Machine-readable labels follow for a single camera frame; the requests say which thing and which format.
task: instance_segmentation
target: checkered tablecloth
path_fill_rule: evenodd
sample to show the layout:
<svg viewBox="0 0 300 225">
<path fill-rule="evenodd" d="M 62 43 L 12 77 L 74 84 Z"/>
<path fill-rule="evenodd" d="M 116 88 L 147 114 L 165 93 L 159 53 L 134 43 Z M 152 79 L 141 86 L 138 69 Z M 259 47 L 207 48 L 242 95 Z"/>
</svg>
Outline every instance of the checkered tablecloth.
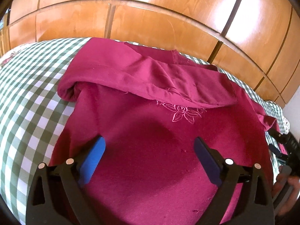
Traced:
<svg viewBox="0 0 300 225">
<path fill-rule="evenodd" d="M 0 70 L 0 194 L 21 224 L 25 224 L 27 194 L 35 170 L 39 163 L 49 163 L 58 136 L 75 106 L 57 95 L 58 81 L 89 39 L 33 43 Z M 195 63 L 208 64 L 182 55 Z M 222 69 L 219 71 L 243 87 L 268 115 L 277 118 L 284 132 L 282 109 L 277 104 L 263 101 L 245 83 Z M 268 134 L 266 139 L 277 146 Z M 273 155 L 271 160 L 276 176 L 278 164 Z"/>
</svg>

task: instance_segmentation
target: red garment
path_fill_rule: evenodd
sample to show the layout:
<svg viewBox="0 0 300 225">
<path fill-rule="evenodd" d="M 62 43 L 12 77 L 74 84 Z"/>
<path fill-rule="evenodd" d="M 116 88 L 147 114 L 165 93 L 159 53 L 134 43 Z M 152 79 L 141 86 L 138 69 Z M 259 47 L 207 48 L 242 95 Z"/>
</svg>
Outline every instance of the red garment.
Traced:
<svg viewBox="0 0 300 225">
<path fill-rule="evenodd" d="M 212 65 L 197 65 L 177 51 L 92 38 L 58 94 L 76 106 L 50 164 L 76 156 L 98 135 L 105 138 L 84 191 L 107 225 L 194 225 L 217 189 L 193 151 L 197 136 L 239 165 L 259 163 L 272 186 L 265 131 L 276 120 Z"/>
</svg>

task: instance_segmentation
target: wooden headboard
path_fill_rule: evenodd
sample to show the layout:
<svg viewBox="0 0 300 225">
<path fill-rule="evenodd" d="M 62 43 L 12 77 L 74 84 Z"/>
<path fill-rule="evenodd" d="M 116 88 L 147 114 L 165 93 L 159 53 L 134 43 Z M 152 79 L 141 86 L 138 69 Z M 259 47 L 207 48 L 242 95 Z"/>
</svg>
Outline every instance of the wooden headboard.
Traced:
<svg viewBox="0 0 300 225">
<path fill-rule="evenodd" d="M 65 37 L 177 49 L 282 107 L 300 85 L 300 18 L 288 0 L 14 0 L 0 53 Z"/>
</svg>

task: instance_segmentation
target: human hand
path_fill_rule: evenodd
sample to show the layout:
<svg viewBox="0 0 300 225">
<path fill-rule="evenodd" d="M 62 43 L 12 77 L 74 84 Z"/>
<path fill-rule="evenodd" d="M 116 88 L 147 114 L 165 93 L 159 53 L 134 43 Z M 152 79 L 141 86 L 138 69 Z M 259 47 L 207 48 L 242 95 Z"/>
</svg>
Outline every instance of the human hand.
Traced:
<svg viewBox="0 0 300 225">
<path fill-rule="evenodd" d="M 277 214 L 278 216 L 283 216 L 292 209 L 292 207 L 295 205 L 295 203 L 298 199 L 299 193 L 300 193 L 300 178 L 296 177 L 296 176 L 287 177 L 283 173 L 280 173 L 276 177 L 276 183 L 274 184 L 272 192 L 271 192 L 272 196 L 274 197 L 278 192 L 280 192 L 280 190 L 284 186 L 284 181 L 286 179 L 287 179 L 287 182 L 289 183 L 289 185 L 293 186 L 294 189 L 293 189 L 291 195 L 289 196 L 289 198 L 287 199 L 287 201 L 284 203 L 284 205 L 279 210 L 279 212 Z"/>
</svg>

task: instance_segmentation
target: round metal rivet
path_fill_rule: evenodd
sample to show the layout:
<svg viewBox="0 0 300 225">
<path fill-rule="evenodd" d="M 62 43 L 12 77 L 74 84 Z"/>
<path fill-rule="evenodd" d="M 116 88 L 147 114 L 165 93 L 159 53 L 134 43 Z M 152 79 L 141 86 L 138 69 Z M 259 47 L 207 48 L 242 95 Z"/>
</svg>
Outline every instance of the round metal rivet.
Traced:
<svg viewBox="0 0 300 225">
<path fill-rule="evenodd" d="M 73 158 L 69 158 L 68 160 L 66 160 L 66 163 L 68 165 L 72 164 L 74 162 L 74 159 Z"/>
<path fill-rule="evenodd" d="M 258 163 L 255 163 L 254 166 L 255 166 L 257 169 L 261 169 L 261 168 L 262 168 L 262 166 L 259 165 Z"/>
<path fill-rule="evenodd" d="M 233 164 L 233 160 L 231 159 L 226 159 L 225 162 L 228 164 L 228 165 L 232 165 Z"/>
<path fill-rule="evenodd" d="M 43 162 L 40 163 L 40 164 L 38 165 L 38 168 L 39 168 L 39 169 L 42 169 L 42 168 L 44 168 L 44 167 L 45 167 L 45 163 L 43 163 Z"/>
</svg>

